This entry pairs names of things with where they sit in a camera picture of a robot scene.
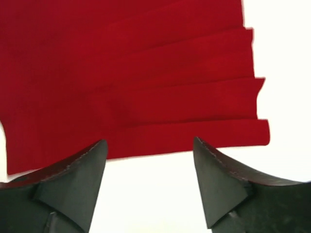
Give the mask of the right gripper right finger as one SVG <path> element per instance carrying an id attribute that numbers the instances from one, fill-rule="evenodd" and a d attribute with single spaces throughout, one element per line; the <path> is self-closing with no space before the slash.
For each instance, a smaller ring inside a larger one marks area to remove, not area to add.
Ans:
<path id="1" fill-rule="evenodd" d="M 311 184 L 275 177 L 199 137 L 193 157 L 207 228 L 214 233 L 308 233 Z"/>

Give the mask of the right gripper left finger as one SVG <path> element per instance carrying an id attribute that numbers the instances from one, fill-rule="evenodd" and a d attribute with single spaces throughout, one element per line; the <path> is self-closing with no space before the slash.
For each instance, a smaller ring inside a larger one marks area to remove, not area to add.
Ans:
<path id="1" fill-rule="evenodd" d="M 100 140 L 48 167 L 0 184 L 2 233 L 87 233 L 107 157 Z"/>

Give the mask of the red pleated skirt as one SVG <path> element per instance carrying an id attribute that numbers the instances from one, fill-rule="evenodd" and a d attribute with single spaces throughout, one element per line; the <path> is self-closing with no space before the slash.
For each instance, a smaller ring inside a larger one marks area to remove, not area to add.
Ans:
<path id="1" fill-rule="evenodd" d="M 105 139 L 108 158 L 267 145 L 239 0 L 3 0 L 7 172 Z"/>

